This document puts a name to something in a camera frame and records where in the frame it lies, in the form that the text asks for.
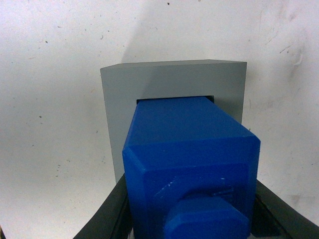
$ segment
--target blue plastic block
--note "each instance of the blue plastic block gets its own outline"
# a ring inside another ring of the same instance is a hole
[[[249,221],[220,197],[184,199],[168,214],[166,239],[245,239]]]
[[[198,195],[231,204],[248,218],[248,235],[259,148],[205,97],[140,101],[123,149],[135,238],[163,239],[171,209]]]

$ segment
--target gray 3d-printed part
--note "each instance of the gray 3d-printed part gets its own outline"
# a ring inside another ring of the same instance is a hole
[[[241,122],[246,62],[220,60],[126,63],[101,69],[116,182],[124,173],[122,149],[137,100],[214,96]]]

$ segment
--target white wall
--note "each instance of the white wall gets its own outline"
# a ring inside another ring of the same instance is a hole
[[[99,70],[141,61],[247,61],[258,178],[319,225],[318,14],[316,0],[1,1],[7,238],[73,238],[94,215],[115,185]]]

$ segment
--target black curved part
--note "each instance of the black curved part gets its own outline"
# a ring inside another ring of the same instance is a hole
[[[124,175],[74,239],[127,239],[133,227]],[[252,234],[256,238],[319,239],[319,227],[257,181]]]
[[[253,217],[253,224],[262,223],[267,218],[271,226],[277,228],[284,238],[319,239],[317,225],[299,214],[259,181],[257,181],[255,205],[261,207],[263,216]],[[253,230],[252,234],[257,237],[260,232]]]
[[[123,175],[99,210],[74,239],[127,239],[132,227]]]

